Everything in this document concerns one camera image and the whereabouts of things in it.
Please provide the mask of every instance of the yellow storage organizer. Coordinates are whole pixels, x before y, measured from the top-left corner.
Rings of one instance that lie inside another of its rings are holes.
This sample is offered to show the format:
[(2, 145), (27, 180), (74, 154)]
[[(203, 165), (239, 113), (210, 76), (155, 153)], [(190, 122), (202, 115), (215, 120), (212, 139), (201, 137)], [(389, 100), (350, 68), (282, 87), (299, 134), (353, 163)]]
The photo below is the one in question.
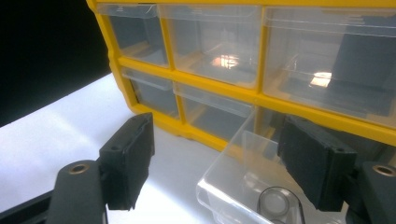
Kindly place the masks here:
[(87, 2), (127, 105), (170, 133), (222, 150), (257, 105), (396, 146), (396, 1)]

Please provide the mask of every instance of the storage drawer cabinet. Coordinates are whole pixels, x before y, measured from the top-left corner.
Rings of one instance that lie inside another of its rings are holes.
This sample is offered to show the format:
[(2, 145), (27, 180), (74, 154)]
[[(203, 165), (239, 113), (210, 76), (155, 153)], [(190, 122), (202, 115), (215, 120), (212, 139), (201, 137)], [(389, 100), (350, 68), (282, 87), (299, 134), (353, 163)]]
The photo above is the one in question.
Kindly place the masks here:
[[(394, 1), (87, 1), (132, 110), (146, 111), (122, 67), (396, 146)], [(173, 133), (206, 139), (183, 126), (180, 97)]]
[(263, 92), (396, 127), (396, 9), (268, 7)]

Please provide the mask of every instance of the transparent plastic bin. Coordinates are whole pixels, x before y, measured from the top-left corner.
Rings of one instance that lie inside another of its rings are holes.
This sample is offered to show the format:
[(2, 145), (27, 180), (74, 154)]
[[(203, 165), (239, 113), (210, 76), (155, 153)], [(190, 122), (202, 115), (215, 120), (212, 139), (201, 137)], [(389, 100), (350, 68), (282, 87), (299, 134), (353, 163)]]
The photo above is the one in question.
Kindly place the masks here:
[(339, 213), (316, 210), (277, 156), (283, 118), (266, 109), (252, 113), (199, 181), (197, 199), (217, 223), (273, 223), (257, 212), (260, 195), (271, 187), (294, 193), (307, 224), (345, 223), (346, 206)]
[(174, 84), (182, 97), (186, 121), (193, 127), (229, 141), (252, 110), (252, 105), (194, 87)]
[(168, 67), (156, 5), (98, 4), (108, 15), (122, 55)]
[(396, 127), (396, 9), (267, 7), (263, 93)]
[(261, 14), (261, 6), (163, 6), (177, 70), (253, 88)]
[(123, 68), (122, 74), (131, 79), (139, 104), (150, 107), (174, 119), (179, 119), (172, 81)]

